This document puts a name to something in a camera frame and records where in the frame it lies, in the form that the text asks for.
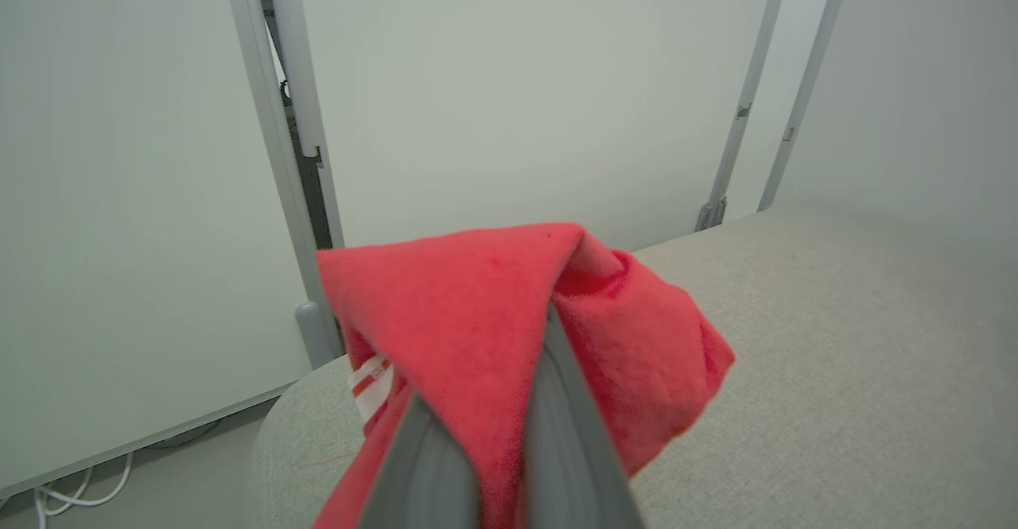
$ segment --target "microfiber towel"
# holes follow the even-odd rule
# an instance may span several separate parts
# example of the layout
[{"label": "microfiber towel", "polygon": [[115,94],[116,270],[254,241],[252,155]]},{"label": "microfiber towel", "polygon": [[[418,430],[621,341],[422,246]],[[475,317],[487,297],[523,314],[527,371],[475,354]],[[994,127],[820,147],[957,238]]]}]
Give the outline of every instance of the microfiber towel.
[{"label": "microfiber towel", "polygon": [[523,526],[523,424],[549,300],[630,476],[693,424],[735,359],[686,291],[579,225],[322,250],[318,263],[353,368],[381,354],[395,377],[316,529],[356,526],[413,392],[476,470],[480,526]]}]

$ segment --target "gray fabric surface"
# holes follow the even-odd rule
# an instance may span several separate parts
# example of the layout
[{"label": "gray fabric surface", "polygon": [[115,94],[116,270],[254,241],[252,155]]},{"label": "gray fabric surface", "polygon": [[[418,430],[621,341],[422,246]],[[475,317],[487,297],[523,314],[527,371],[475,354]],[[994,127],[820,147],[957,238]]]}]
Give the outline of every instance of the gray fabric surface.
[{"label": "gray fabric surface", "polygon": [[[1014,272],[801,208],[636,256],[738,356],[700,421],[633,480],[648,527],[1018,526]],[[266,419],[253,527],[308,527],[349,464],[347,372],[316,370]]]}]

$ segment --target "white cable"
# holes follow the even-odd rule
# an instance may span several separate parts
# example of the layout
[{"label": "white cable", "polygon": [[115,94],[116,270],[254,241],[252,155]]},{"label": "white cable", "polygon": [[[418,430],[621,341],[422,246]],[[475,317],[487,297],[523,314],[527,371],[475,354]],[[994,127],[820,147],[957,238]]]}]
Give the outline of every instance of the white cable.
[{"label": "white cable", "polygon": [[[89,481],[92,480],[93,468],[88,468],[84,471],[84,479],[81,480],[80,484],[77,486],[77,489],[74,491],[73,495],[64,495],[60,491],[51,488],[51,486],[49,485],[40,485],[39,487],[33,489],[32,495],[36,501],[36,519],[39,522],[39,529],[46,529],[47,517],[58,516],[61,513],[70,509],[72,506],[92,508],[96,506],[101,506],[109,502],[113,497],[116,497],[117,493],[119,493],[120,490],[123,489],[124,485],[127,483],[127,477],[130,475],[130,466],[131,466],[131,461],[133,461],[133,458],[134,458],[133,452],[127,454],[127,462],[124,464],[124,472],[120,474],[120,481],[117,482],[117,486],[114,487],[113,491],[110,491],[108,495],[106,495],[105,497],[101,497],[99,499],[80,498],[81,494],[84,493],[84,489],[89,486]],[[54,499],[57,499],[59,502],[63,502],[64,504],[57,509],[53,510],[48,509],[47,503],[50,499],[50,497],[53,497]]]},{"label": "white cable", "polygon": [[[89,486],[89,482],[92,481],[92,470],[93,470],[93,468],[88,468],[87,470],[84,470],[84,477],[81,478],[80,484],[78,484],[77,489],[74,491],[74,493],[72,495],[75,499],[78,498],[78,497],[80,497],[81,493],[84,493],[86,487],[88,487]],[[55,515],[60,515],[61,513],[69,510],[73,506],[74,506],[74,504],[71,504],[71,503],[68,502],[68,503],[65,503],[64,505],[62,505],[61,507],[59,507],[57,509],[54,509],[54,510],[50,510],[50,509],[45,510],[46,511],[46,517],[53,517]]]}]

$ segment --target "white wall panel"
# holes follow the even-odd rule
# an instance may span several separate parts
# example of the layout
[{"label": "white wall panel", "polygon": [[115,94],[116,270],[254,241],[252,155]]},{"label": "white wall panel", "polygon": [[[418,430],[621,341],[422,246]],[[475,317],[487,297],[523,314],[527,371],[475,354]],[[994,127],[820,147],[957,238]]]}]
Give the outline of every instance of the white wall panel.
[{"label": "white wall panel", "polygon": [[0,0],[0,490],[309,370],[228,0]]},{"label": "white wall panel", "polygon": [[693,231],[765,2],[303,0],[346,243]]},{"label": "white wall panel", "polygon": [[777,202],[1018,257],[1018,0],[844,0]]}]

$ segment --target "gray floor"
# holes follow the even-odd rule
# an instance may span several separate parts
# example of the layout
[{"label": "gray floor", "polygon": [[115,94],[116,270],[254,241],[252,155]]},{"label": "gray floor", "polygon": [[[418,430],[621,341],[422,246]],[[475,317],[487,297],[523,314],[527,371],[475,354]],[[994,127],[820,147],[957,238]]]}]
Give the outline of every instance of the gray floor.
[{"label": "gray floor", "polygon": [[[142,450],[119,495],[95,508],[71,508],[49,518],[51,529],[179,529],[243,527],[244,484],[254,435],[273,402],[225,417],[192,445],[175,450]],[[123,470],[123,458],[96,468],[83,498],[108,493]],[[57,483],[70,493],[77,476]],[[51,502],[50,508],[57,507]],[[0,512],[0,529],[34,529],[36,511],[29,493],[15,495]]]}]

